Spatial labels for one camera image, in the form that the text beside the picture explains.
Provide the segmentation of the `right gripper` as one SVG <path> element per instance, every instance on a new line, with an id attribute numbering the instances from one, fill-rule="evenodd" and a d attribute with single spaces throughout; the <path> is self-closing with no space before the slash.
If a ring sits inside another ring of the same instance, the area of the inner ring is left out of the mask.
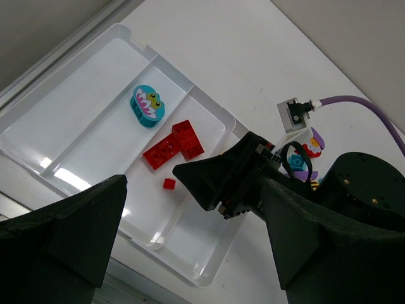
<path id="1" fill-rule="evenodd" d="M 290 188 L 292 179 L 279 171 L 272 143 L 249 131 L 224 153 L 176 165 L 173 175 L 206 211 L 214 210 L 226 220 L 253 212 L 264 219 L 261 191 L 265 179 Z"/>

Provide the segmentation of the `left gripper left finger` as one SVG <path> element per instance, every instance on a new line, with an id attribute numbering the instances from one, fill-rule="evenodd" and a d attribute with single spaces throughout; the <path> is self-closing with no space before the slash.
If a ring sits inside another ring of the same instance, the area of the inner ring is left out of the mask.
<path id="1" fill-rule="evenodd" d="M 91 303 L 103 284 L 127 197 L 114 175 L 1 222 L 1 303 Z"/>

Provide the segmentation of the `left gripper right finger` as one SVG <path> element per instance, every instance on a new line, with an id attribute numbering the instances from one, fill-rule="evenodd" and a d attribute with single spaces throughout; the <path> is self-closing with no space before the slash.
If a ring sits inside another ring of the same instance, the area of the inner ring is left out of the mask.
<path id="1" fill-rule="evenodd" d="M 349 219 L 266 179 L 261 201 L 289 303 L 403 303 L 404 234 Z"/>

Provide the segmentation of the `tiny red brick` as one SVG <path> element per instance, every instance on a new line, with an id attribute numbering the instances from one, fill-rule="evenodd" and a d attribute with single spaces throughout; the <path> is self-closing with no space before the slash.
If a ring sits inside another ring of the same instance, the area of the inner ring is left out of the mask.
<path id="1" fill-rule="evenodd" d="M 176 184 L 175 179 L 166 178 L 163 183 L 163 189 L 174 190 Z"/>

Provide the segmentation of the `red curved brick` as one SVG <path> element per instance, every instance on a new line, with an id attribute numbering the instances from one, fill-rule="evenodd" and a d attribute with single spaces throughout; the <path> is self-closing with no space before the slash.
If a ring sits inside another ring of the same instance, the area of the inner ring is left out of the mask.
<path id="1" fill-rule="evenodd" d="M 181 153 L 186 160 L 191 160 L 204 153 L 203 146 L 189 120 L 173 125 L 172 133 L 182 145 Z"/>

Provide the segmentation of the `red long brick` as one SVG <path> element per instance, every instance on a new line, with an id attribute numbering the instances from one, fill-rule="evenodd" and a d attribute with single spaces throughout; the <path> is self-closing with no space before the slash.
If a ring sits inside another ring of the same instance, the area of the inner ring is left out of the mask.
<path id="1" fill-rule="evenodd" d="M 142 155 L 153 170 L 157 170 L 182 149 L 180 141 L 174 134 L 167 135 Z"/>

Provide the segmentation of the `teal frog brick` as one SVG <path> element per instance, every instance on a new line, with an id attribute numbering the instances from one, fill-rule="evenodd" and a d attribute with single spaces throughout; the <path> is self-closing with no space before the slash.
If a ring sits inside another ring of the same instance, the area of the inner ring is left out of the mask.
<path id="1" fill-rule="evenodd" d="M 165 104 L 155 89 L 138 85 L 130 99 L 130 107 L 139 123 L 147 128 L 154 127 L 165 115 Z"/>

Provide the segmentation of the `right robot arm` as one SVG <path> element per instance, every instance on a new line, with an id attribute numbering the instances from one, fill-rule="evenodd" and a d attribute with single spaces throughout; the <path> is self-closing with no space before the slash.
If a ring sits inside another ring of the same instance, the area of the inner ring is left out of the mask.
<path id="1" fill-rule="evenodd" d="M 313 203 L 374 227 L 404 231 L 404 176 L 388 162 L 360 152 L 340 155 L 318 187 L 299 179 L 287 148 L 248 132 L 219 156 L 176 165 L 174 176 L 202 209 L 217 209 L 226 220 L 246 212 L 265 217 L 264 182 L 273 180 Z"/>

